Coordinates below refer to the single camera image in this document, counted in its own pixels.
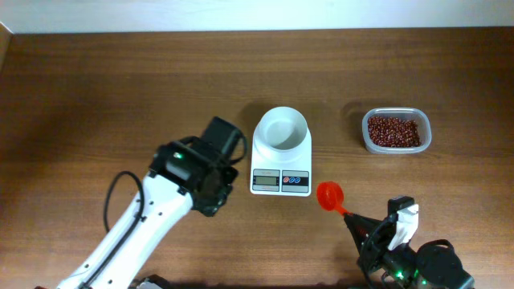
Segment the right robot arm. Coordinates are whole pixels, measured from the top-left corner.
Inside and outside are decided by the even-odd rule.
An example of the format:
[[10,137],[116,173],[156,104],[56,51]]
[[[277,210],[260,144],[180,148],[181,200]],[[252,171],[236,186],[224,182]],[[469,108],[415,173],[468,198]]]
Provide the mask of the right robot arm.
[[357,266],[370,288],[370,276],[382,270],[381,283],[391,278],[399,288],[468,289],[474,278],[463,269],[455,248],[446,239],[427,242],[417,250],[410,241],[418,229],[419,205],[412,197],[388,200],[388,215],[382,219],[346,213],[344,221],[356,244]]

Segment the orange measuring scoop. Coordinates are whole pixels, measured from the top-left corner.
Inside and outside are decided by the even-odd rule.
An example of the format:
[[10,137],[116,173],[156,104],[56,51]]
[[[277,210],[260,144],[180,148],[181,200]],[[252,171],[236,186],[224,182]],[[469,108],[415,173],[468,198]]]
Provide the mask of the orange measuring scoop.
[[345,199],[343,190],[334,181],[321,182],[316,189],[316,198],[320,206],[326,211],[335,211],[343,216],[350,214],[343,206]]

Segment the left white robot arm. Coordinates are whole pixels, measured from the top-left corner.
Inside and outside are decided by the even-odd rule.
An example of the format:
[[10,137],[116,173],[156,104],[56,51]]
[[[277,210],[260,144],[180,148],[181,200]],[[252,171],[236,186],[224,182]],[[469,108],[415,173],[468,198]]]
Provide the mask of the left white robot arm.
[[160,146],[137,194],[64,288],[128,288],[167,233],[190,211],[213,217],[226,204],[242,159],[233,154],[246,145],[243,132],[214,117],[201,136]]

